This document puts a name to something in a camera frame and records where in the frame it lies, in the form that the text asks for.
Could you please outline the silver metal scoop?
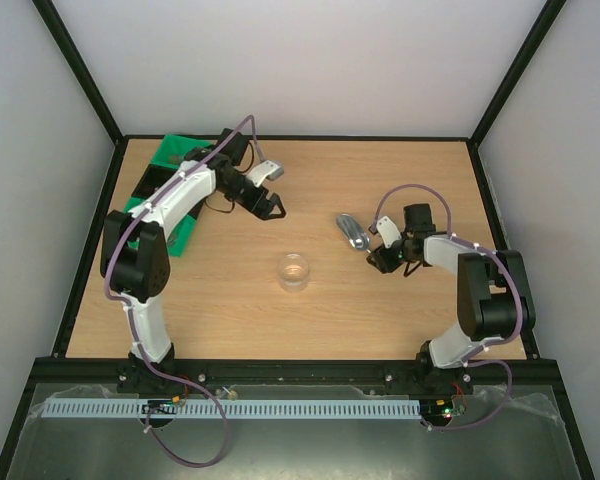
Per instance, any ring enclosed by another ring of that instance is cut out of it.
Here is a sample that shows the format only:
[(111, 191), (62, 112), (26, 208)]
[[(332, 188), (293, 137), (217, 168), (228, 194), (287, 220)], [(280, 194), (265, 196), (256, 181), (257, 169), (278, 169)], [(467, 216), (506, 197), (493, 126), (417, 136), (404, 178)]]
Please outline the silver metal scoop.
[(360, 223), (349, 214), (339, 214), (336, 217), (336, 225), (346, 237), (349, 245), (362, 252), (370, 253), (371, 242), (367, 232)]

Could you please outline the green black bin set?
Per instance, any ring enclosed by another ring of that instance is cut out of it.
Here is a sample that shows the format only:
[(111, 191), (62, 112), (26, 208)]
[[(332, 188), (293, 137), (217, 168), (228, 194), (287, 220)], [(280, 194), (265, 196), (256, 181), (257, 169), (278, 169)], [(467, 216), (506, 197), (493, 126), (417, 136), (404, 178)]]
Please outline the green black bin set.
[(123, 209), (133, 215), (148, 210), (143, 221), (160, 223), (172, 257), (184, 253), (204, 200), (216, 186), (215, 174), (206, 165), (191, 175), (186, 173), (195, 162), (185, 156), (195, 149), (206, 156), (211, 143), (178, 135), (165, 136)]

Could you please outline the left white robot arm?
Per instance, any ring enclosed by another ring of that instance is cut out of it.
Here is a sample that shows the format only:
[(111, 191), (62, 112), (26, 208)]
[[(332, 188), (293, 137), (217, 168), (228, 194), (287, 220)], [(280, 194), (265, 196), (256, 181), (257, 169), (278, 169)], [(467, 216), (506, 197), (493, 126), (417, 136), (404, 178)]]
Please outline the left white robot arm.
[(162, 292), (170, 276), (168, 240), (182, 246), (200, 208), (214, 192), (267, 221), (285, 216), (280, 197), (264, 185), (283, 167), (262, 159), (240, 170), (247, 150), (259, 149), (226, 129), (217, 144), (166, 137), (145, 169), (124, 210), (104, 221), (100, 273), (108, 298), (122, 302), (130, 320), (131, 352), (154, 364), (173, 352), (163, 316)]

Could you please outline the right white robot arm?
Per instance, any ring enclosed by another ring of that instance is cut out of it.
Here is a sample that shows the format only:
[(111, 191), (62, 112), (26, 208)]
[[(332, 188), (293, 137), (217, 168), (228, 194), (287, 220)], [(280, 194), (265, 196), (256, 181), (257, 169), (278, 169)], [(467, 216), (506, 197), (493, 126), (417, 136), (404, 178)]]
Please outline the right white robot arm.
[(380, 236), (381, 245), (370, 251), (367, 262), (382, 274), (416, 265), (455, 276), (456, 321), (418, 354), (417, 382), (435, 392), (450, 381), (451, 369), (531, 329), (535, 307), (520, 252), (490, 250), (438, 231), (427, 204), (405, 207), (404, 221), (402, 230), (387, 216), (374, 221), (370, 232)]

